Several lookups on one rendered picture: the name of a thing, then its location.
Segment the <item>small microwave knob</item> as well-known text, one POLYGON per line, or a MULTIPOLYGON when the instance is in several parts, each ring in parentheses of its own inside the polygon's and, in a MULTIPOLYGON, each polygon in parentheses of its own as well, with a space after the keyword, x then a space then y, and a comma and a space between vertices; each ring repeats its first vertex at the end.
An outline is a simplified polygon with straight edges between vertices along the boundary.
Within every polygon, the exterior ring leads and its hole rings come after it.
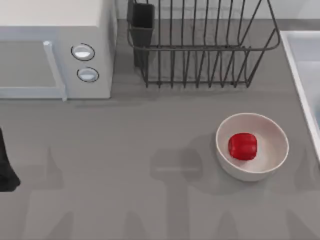
POLYGON ((92 67, 78 69, 76 75, 81 81, 85 83, 94 83, 100 77, 99 72, 92 67))

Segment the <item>red bell pepper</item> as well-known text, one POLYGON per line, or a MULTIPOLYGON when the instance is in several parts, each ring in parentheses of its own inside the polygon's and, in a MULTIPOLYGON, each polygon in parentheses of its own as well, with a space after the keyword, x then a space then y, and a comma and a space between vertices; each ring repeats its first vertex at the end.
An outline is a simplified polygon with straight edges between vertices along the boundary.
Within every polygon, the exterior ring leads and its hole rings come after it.
POLYGON ((234 159, 240 161, 253 160, 258 151, 258 140, 249 132, 232 135, 228 140, 228 152, 234 159))

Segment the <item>black utensil holder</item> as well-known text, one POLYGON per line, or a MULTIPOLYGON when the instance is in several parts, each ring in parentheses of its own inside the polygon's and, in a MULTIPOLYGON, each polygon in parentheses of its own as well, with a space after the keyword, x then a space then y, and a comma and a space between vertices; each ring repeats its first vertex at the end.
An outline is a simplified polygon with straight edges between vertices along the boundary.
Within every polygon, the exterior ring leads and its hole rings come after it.
POLYGON ((144 68, 147 65, 155 22, 155 6, 128 0, 127 22, 132 40, 134 66, 144 68))

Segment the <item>pale microwave oven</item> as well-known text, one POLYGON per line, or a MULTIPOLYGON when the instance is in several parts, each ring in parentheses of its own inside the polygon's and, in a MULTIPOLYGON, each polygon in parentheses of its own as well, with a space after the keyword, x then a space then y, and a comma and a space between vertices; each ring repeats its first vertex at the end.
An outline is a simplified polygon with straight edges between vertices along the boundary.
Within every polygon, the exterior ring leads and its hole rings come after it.
POLYGON ((66 86, 67 100, 108 99, 114 74, 117 16, 115 0, 0 0, 0 99, 62 99, 43 47, 51 41, 66 86), (71 47, 95 50, 79 61, 71 47), (94 68, 95 82, 77 70, 94 68))

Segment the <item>large microwave knob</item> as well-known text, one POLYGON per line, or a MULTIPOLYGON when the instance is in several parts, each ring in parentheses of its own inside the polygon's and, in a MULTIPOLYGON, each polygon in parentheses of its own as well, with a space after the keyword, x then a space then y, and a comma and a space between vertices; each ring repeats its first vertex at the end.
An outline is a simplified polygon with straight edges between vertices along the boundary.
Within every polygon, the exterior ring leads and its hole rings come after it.
POLYGON ((82 62, 90 61, 95 57, 94 48, 85 43, 73 45, 70 52, 75 59, 82 62))

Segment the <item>white bowl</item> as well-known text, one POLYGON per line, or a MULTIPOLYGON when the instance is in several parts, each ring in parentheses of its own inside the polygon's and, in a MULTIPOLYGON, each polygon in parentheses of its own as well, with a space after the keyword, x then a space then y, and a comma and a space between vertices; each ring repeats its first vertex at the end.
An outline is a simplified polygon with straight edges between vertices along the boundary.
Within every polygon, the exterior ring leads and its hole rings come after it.
POLYGON ((272 119, 251 112, 236 113, 221 122, 215 133, 215 148, 221 167, 232 177, 256 182, 273 174, 287 159, 289 140, 272 119), (253 160, 232 158, 228 141, 237 133, 251 133, 257 138, 257 154, 253 160))

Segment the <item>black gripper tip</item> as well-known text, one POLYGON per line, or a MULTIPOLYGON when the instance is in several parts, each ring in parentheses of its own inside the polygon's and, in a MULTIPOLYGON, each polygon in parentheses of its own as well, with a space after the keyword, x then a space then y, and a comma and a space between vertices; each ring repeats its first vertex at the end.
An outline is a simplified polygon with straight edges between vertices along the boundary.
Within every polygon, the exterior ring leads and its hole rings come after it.
POLYGON ((12 168, 0 128, 0 193, 14 192, 21 184, 21 180, 12 168))

